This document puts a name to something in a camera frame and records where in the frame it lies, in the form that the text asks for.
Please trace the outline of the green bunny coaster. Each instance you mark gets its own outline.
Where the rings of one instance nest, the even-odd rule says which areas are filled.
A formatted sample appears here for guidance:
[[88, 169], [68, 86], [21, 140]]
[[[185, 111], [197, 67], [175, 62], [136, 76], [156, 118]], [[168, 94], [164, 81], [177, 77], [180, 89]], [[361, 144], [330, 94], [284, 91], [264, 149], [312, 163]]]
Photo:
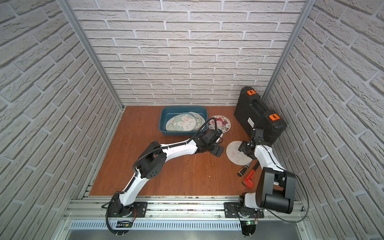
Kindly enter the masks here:
[[171, 123], [175, 131], [191, 132], [195, 129], [197, 120], [193, 115], [186, 113], [175, 116]]

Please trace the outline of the green tulip coaster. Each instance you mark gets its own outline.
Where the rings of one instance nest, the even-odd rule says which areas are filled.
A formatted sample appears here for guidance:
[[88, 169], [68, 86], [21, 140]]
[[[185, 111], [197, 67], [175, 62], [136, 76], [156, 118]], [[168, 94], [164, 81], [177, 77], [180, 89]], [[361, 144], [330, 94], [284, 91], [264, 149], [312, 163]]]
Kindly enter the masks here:
[[196, 119], [196, 126], [194, 128], [194, 131], [197, 131], [205, 123], [206, 120], [198, 113], [190, 112], [190, 114], [193, 115]]

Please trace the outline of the white alpaca coaster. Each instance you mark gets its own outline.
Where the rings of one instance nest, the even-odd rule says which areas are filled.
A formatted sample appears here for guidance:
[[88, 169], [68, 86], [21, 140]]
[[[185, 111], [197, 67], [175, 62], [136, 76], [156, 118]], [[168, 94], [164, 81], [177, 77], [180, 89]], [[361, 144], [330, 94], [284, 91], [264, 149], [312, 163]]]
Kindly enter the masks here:
[[174, 121], [176, 120], [175, 117], [169, 119], [166, 123], [166, 131], [175, 131], [174, 127]]

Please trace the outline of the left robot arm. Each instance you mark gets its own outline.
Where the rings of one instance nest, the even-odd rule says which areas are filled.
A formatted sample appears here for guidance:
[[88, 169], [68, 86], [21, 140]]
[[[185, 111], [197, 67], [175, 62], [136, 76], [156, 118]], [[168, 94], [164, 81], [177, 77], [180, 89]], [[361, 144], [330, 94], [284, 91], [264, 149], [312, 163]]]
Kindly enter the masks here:
[[204, 134], [195, 134], [188, 140], [159, 144], [152, 142], [133, 166], [134, 175], [121, 192], [116, 192], [110, 202], [102, 207], [107, 217], [127, 217], [133, 212], [134, 201], [144, 185], [159, 175], [166, 162], [186, 155], [209, 152], [220, 157], [224, 147], [220, 146], [223, 131], [207, 130]]

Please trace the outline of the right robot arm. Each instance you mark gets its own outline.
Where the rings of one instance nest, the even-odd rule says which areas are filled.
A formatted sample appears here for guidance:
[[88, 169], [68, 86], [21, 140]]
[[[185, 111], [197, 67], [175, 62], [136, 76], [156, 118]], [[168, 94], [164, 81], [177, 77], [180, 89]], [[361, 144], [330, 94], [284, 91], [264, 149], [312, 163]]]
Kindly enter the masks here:
[[251, 139], [243, 141], [239, 151], [257, 163], [243, 181], [244, 185], [254, 186], [253, 174], [261, 169], [261, 176], [254, 193], [244, 193], [240, 205], [247, 209], [266, 209], [290, 214], [293, 211], [296, 187], [296, 175], [286, 171], [273, 153], [273, 149], [264, 141], [262, 129], [252, 129]]

